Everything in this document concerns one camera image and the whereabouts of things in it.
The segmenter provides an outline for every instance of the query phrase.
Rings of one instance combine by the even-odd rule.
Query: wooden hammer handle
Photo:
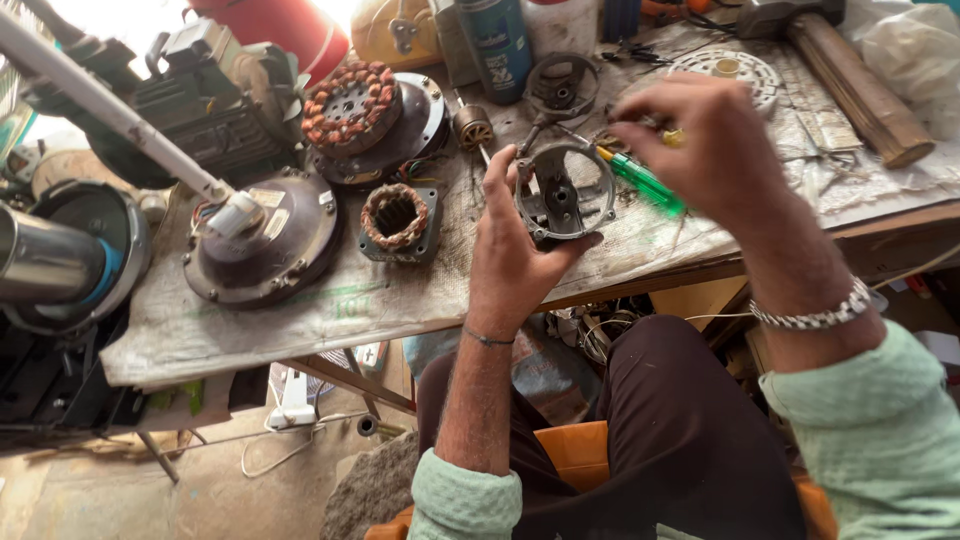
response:
[[[787,25],[787,36],[860,136],[899,169],[933,151],[933,139],[903,104],[854,53],[821,15],[803,13]]]

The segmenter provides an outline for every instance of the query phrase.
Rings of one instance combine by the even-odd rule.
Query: person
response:
[[[650,113],[684,129],[682,148],[636,122]],[[677,73],[624,99],[612,119],[611,133],[665,185],[732,233],[759,312],[820,314],[793,325],[819,327],[803,330],[761,316],[773,371],[760,384],[840,536],[960,537],[960,419],[944,369],[864,300],[787,186],[749,87]],[[548,424],[511,386],[510,343],[602,236],[539,252],[514,208],[514,154],[498,152],[483,182],[459,352],[420,379],[408,538],[806,538],[781,440],[677,317],[644,317],[612,344],[597,405],[610,480],[583,494],[560,480],[533,434]]]

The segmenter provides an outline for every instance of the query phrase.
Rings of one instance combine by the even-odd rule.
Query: metal hammer head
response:
[[[847,0],[747,0],[736,18],[736,33],[743,39],[780,37],[800,13],[816,12],[830,24],[843,22]]]

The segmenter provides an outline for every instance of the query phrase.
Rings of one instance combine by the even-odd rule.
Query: hammer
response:
[[[833,30],[846,10],[846,0],[747,0],[736,31],[745,39],[786,34],[883,166],[905,167],[932,152],[933,139]]]

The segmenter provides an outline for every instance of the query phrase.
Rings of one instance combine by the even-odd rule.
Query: hairy forearm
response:
[[[464,332],[437,435],[437,457],[478,473],[510,473],[510,363],[509,345],[486,347]]]
[[[850,270],[809,206],[790,194],[767,207],[763,222],[733,231],[764,311],[807,315],[836,309],[852,291]],[[872,307],[822,331],[764,327],[773,367],[782,373],[825,367],[876,348],[886,335]]]

